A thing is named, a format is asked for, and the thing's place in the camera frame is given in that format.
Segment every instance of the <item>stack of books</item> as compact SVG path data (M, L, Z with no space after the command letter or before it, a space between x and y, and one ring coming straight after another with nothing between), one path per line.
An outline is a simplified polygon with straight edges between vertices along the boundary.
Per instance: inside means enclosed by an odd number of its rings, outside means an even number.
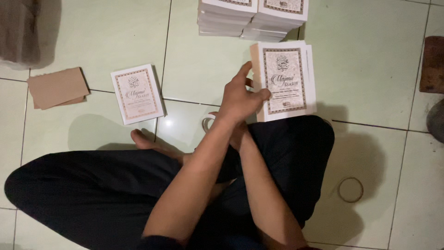
M308 17L309 0L258 0L258 12L243 29L241 39L279 42L302 26Z
M258 0L199 0L199 35L239 37L257 11Z
M317 111L311 45L305 41L259 42L250 47L255 91L267 88L269 100L258 121L273 121Z

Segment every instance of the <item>decorative border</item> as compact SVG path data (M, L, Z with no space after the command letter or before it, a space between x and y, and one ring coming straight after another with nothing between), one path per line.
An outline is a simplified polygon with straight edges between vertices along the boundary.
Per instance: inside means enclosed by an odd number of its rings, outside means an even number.
M150 112L150 113L145 113L145 114L141 114L141 115L137 115L137 116L133 116L133 117L128 117L127 108L125 107L125 101L123 100L122 91L120 90L119 77L129 76L129 75L140 73L140 72L145 72L147 74L148 84L150 85L151 96L153 97L154 107L156 108L156 110L153 111L153 112ZM141 69L141 70L133 71L133 72L130 72L130 73L125 73L125 74L121 74L121 75L115 76L115 82L117 84L117 89L119 90L120 100L122 100L122 106L123 106L123 110L125 112L125 118L127 120L131 120L131 119L135 119L135 118L139 118L139 117L143 117L143 116L147 116L147 115L151 115L151 114L159 112L159 110L157 109L156 98L154 96L153 87L151 85L151 79L150 79L150 75L148 73L148 69Z
M241 6L251 7L252 0L248 0L248 3L241 3L241 2L237 2L236 0L219 0L219 1L229 3L229 4L237 4L237 5L241 5Z
M268 5L267 4L267 0L264 0L264 8L269 8L269 9L272 9L272 10L282 11L282 12L286 12L286 13L293 13L293 14L303 15L304 14L304 0L301 0L301 10L300 11L283 9L283 8L279 8L279 7L274 7L274 6Z
M301 56L301 48L264 48L264 73L265 73L265 87L268 89L268 75L267 75L267 58L266 52L298 52L298 60L299 60L299 72L301 74L301 86L302 86L302 98L304 100L304 106L298 108L290 108L290 109L280 109L276 111L271 111L270 109L270 100L267 101L268 114L278 114L283 112L295 111L307 109L307 101L305 99L305 85L304 85L304 71L302 70L302 56Z

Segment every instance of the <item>dark pants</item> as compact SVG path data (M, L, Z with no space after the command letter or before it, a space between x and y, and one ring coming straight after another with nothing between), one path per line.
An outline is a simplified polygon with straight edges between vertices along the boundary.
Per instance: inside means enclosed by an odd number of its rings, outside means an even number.
M317 116L255 123L249 129L303 227L320 197L333 129ZM5 193L17 208L81 246L134 249L153 206L178 171L176 160L154 150L53 153L14 171ZM218 182L234 178L207 207L190 246L217 234L254 237L240 157L230 147Z

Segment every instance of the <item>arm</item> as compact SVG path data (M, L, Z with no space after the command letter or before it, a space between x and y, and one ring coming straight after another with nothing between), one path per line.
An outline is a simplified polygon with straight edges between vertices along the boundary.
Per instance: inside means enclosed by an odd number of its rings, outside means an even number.
M239 154L253 220L267 249L299 249L307 246L301 228L274 183L264 159L246 130Z
M225 86L217 119L154 206L143 237L160 235L186 245L208 204L234 127L270 96L266 89L247 92L245 83L250 69L248 62Z

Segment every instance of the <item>hand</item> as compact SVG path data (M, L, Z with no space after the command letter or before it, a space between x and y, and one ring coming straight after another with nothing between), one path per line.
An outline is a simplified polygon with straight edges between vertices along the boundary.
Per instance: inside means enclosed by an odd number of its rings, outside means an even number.
M210 112L209 114L218 117L219 112ZM238 152L241 148L242 139L245 135L250 135L250 132L248 131L247 123L245 121L241 121L235 126L230 137L230 145Z
M246 90L245 85L252 87L253 81L247 78L251 67L251 61L245 63L231 82L225 85L219 118L238 124L270 98L268 89L261 89L257 93Z

